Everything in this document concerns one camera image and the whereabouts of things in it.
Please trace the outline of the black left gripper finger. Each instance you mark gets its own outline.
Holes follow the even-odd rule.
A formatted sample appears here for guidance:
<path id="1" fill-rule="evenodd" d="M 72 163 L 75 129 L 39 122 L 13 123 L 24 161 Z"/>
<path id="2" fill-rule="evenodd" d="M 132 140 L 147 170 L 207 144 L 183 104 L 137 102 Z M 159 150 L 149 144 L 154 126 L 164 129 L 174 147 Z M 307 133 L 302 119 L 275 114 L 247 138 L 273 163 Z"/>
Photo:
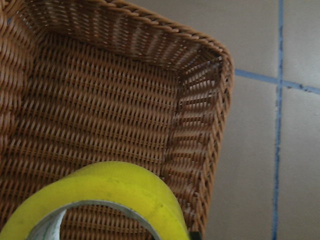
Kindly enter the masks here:
<path id="1" fill-rule="evenodd" d="M 199 231 L 190 231 L 189 232 L 190 240 L 202 240 L 202 234 Z"/>

